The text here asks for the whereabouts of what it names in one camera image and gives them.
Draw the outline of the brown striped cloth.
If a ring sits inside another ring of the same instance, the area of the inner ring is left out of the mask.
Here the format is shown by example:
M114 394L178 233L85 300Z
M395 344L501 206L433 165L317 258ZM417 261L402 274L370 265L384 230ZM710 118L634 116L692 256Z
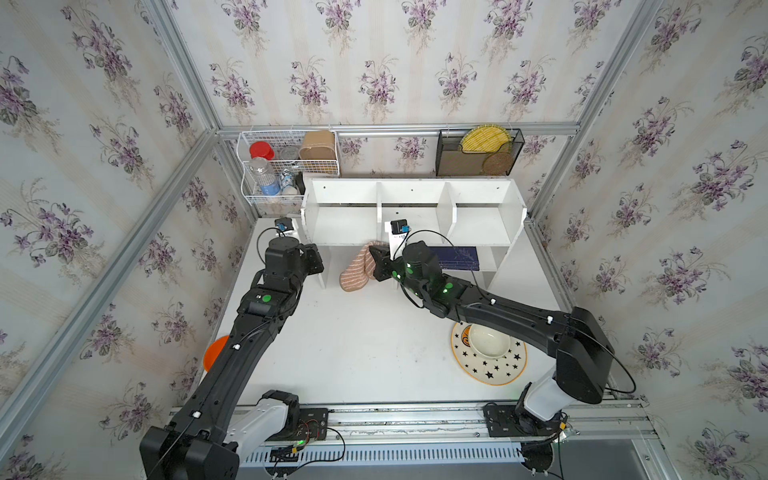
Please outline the brown striped cloth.
M371 241L366 243L340 274L339 283L344 292L355 292L363 289L373 279L375 261L370 253L371 246L385 246L385 243Z

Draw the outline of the white wooden bookshelf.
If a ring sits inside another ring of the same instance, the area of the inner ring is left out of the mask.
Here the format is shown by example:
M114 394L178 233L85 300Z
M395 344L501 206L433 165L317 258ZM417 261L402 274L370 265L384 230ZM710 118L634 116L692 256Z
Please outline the white wooden bookshelf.
M474 247L480 284L490 287L509 268L528 209L512 179L337 178L307 176L303 232L328 253L332 247L388 242L391 223L405 220L431 244Z

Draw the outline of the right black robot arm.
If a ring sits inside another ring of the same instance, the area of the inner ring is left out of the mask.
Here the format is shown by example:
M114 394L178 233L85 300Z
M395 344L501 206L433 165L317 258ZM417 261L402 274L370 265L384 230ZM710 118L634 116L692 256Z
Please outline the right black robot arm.
M395 280L415 306L456 323L488 327L554 359L552 372L528 384L514 404L484 406L490 436L554 438L564 428L568 406L602 402L614 349L591 312L546 310L492 295L444 273L424 242L407 245L397 258L386 246L371 245L368 251L373 278Z

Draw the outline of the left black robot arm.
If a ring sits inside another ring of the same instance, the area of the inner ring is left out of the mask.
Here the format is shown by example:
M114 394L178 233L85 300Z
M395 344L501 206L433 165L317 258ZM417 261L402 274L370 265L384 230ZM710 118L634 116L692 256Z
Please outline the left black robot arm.
M212 366L169 423L150 428L141 440L147 478L233 479L242 455L297 431L299 398L284 391L269 390L246 416L232 417L259 360L295 313L306 278L323 270L315 245L290 236L271 239Z

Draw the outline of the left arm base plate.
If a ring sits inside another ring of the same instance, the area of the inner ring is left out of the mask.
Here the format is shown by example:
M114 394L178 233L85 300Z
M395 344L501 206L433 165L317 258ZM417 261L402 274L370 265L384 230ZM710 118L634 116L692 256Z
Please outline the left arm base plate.
M290 410L284 428L266 438L266 442L325 440L328 432L327 408L300 407Z

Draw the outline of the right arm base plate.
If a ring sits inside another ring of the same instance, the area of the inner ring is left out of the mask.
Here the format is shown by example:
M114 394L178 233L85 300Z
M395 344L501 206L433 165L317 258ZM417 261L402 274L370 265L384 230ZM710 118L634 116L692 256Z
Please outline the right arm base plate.
M482 414L491 438L556 437L566 426L568 416L559 411L550 420L541 420L521 405L486 403Z

